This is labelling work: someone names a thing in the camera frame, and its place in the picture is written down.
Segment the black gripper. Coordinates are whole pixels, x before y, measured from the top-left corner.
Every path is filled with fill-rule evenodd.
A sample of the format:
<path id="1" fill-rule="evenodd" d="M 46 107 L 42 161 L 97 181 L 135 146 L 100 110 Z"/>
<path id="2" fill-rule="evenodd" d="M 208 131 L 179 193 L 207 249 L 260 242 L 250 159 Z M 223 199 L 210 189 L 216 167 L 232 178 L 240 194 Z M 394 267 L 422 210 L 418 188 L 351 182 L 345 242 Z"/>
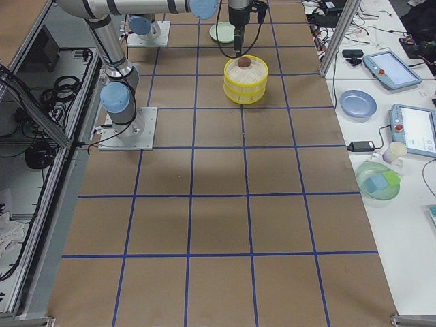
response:
<path id="1" fill-rule="evenodd" d="M 260 34 L 261 26 L 266 17 L 268 9 L 267 2 L 264 1 L 250 1 L 250 0 L 229 0 L 228 1 L 228 15 L 229 23 L 234 27 L 234 54 L 235 57 L 241 57 L 241 50 L 243 49 L 245 26 L 249 24 L 251 13 L 257 14 L 258 32 L 255 40 L 250 45 L 250 48 L 256 43 L 258 35 Z"/>

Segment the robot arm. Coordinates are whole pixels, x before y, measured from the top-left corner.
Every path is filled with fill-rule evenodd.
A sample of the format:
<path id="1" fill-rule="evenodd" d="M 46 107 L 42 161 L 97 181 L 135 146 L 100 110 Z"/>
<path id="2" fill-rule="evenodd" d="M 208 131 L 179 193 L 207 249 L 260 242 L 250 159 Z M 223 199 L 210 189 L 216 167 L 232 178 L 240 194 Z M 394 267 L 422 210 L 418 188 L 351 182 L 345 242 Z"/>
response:
<path id="1" fill-rule="evenodd" d="M 161 35 L 161 29 L 154 14 L 135 14 L 128 18 L 129 28 L 141 40 L 151 41 Z"/>
<path id="2" fill-rule="evenodd" d="M 138 16 L 147 20 L 145 35 L 151 32 L 156 14 L 191 13 L 196 18 L 209 19 L 221 13 L 221 1 L 57 1 L 57 5 L 66 13 L 83 19 L 96 43 L 97 50 L 105 65 L 106 75 L 111 80 L 127 80 L 133 66 L 122 49 L 119 37 L 112 26 L 111 16 Z M 240 58 L 248 52 L 243 51 L 245 26 L 250 15 L 258 15 L 258 26 L 264 23 L 267 3 L 263 1 L 228 1 L 229 23 L 234 27 L 234 58 Z"/>

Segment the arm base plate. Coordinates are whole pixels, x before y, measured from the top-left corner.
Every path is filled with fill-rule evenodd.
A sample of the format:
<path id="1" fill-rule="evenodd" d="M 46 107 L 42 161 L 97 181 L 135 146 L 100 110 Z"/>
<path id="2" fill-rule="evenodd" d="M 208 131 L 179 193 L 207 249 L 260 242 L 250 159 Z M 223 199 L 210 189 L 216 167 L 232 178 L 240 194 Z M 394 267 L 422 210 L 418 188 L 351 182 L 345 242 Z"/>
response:
<path id="1" fill-rule="evenodd" d="M 119 136 L 123 128 L 115 125 L 102 130 L 103 142 L 98 144 L 102 151 L 136 151 L 153 149 L 158 107 L 140 107 L 137 109 L 136 120 L 126 131 Z M 109 114 L 106 115 L 105 124 L 111 125 Z"/>
<path id="2" fill-rule="evenodd" d="M 133 48 L 158 48 L 158 47 L 166 47 L 168 45 L 169 33 L 170 33 L 170 21 L 156 21 L 161 29 L 161 35 L 151 41 L 141 40 L 135 33 L 132 31 L 129 33 L 127 38 L 127 43 L 129 46 Z"/>

